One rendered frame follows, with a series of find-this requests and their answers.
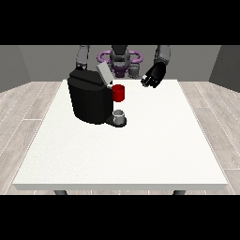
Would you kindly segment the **small grey coffee pod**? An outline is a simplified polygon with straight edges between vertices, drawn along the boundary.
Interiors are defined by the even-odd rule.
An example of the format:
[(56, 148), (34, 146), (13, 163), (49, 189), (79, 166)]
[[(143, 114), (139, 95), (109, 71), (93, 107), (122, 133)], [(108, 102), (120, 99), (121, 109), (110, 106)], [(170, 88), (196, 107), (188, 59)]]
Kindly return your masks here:
[(140, 66), (138, 64), (131, 64), (128, 67), (128, 76), (132, 79), (137, 79), (139, 77)]

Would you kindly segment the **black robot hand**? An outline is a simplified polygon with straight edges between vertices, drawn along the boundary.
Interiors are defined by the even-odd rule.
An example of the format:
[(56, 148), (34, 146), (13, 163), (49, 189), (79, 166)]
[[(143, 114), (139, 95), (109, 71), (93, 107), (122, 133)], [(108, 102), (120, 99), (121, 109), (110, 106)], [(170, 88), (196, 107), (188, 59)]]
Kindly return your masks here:
[(156, 88), (166, 74), (166, 65), (163, 62), (155, 63), (143, 76), (141, 83), (144, 87)]

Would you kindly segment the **pale grey machine lid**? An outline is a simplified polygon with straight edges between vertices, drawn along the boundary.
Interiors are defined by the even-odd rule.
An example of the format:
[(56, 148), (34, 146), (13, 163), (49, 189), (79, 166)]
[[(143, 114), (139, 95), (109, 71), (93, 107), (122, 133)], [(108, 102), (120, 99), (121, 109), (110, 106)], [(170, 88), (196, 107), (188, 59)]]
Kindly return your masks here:
[(97, 72), (100, 74), (102, 81), (109, 85), (113, 81), (113, 75), (106, 62), (102, 62), (96, 66)]

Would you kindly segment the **red pod holder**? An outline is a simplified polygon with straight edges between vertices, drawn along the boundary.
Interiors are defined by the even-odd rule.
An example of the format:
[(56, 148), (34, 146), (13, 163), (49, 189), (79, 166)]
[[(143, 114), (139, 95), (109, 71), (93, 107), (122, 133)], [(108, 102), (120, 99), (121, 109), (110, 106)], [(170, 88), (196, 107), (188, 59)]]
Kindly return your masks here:
[(125, 99), (125, 86), (122, 84), (115, 84), (112, 86), (112, 100), (121, 102)]

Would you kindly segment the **small grey cup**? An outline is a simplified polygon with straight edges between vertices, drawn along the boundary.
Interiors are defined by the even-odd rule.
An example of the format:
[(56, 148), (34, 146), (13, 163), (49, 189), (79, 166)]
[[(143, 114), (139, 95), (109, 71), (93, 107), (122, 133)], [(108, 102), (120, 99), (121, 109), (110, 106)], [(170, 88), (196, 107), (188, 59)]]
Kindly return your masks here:
[(113, 116), (113, 122), (116, 125), (121, 125), (125, 121), (125, 114), (124, 114), (124, 112), (122, 110), (115, 110), (112, 113), (112, 116)]

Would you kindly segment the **black coffee machine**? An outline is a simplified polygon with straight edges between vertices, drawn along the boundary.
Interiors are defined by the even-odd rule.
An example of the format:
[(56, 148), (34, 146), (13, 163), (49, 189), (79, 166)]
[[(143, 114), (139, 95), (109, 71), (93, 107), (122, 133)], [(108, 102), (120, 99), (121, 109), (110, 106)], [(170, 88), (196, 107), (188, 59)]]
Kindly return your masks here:
[(116, 128), (124, 127), (113, 122), (113, 91), (100, 74), (92, 70), (74, 69), (67, 79), (68, 90), (74, 114), (88, 124), (109, 124)]

